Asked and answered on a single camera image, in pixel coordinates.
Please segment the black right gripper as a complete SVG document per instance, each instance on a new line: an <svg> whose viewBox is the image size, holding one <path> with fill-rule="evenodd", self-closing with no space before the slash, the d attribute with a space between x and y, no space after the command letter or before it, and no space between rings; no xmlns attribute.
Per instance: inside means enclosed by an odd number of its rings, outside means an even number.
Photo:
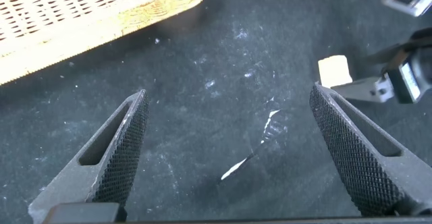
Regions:
<svg viewBox="0 0 432 224"><path fill-rule="evenodd" d="M401 104L419 102L431 89L431 27L414 32L398 43L366 56L369 64L384 64L385 77L370 77L332 86L345 99L385 103L396 97Z"/></svg>

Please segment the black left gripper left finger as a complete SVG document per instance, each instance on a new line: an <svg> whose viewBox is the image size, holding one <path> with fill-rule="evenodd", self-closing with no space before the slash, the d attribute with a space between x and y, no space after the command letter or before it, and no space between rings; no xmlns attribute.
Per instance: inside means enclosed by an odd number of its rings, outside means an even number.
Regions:
<svg viewBox="0 0 432 224"><path fill-rule="evenodd" d="M132 94L109 116L72 160L31 202L28 214L42 223L57 205L92 202L126 205L144 142L149 104L145 90Z"/></svg>

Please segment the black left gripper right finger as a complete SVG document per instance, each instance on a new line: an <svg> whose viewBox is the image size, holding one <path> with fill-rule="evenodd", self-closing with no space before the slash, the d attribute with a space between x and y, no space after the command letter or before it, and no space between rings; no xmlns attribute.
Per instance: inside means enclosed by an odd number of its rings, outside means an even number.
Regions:
<svg viewBox="0 0 432 224"><path fill-rule="evenodd" d="M336 91L314 84L310 108L351 200L364 216L431 214L431 166Z"/></svg>

